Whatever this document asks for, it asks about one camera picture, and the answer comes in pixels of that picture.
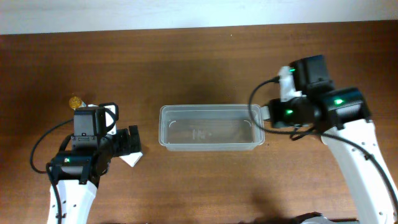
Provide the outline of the small jar gold lid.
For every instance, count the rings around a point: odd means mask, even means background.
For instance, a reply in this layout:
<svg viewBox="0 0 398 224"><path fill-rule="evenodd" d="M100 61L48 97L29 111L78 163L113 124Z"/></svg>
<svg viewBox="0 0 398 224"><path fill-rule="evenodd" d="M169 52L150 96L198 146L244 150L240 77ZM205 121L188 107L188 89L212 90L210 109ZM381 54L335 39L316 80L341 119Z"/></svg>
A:
<svg viewBox="0 0 398 224"><path fill-rule="evenodd" d="M73 96L69 99L68 101L69 107L73 110L76 110L77 108L82 108L86 107L86 103L77 96Z"/></svg>

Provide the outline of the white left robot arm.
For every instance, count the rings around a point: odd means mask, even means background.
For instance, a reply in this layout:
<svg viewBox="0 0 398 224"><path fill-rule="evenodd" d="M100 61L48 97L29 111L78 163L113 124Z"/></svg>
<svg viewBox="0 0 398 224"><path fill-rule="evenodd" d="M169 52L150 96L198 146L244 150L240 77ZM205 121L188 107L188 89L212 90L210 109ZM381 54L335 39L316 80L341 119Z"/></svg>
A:
<svg viewBox="0 0 398 224"><path fill-rule="evenodd" d="M46 165L51 184L48 223L86 223L112 159L134 167L143 156L137 126L117 129L118 119L115 103L74 111L74 131Z"/></svg>

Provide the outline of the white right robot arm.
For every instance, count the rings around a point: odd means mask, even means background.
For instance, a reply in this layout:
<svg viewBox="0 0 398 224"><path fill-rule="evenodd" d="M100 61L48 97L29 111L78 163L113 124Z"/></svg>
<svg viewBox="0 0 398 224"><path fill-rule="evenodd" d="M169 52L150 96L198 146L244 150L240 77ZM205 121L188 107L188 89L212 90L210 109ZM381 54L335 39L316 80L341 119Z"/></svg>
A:
<svg viewBox="0 0 398 224"><path fill-rule="evenodd" d="M318 134L345 178L360 223L397 223L397 187L377 142L363 94L337 90L323 56L302 58L277 75L280 97L268 104L273 129Z"/></svg>

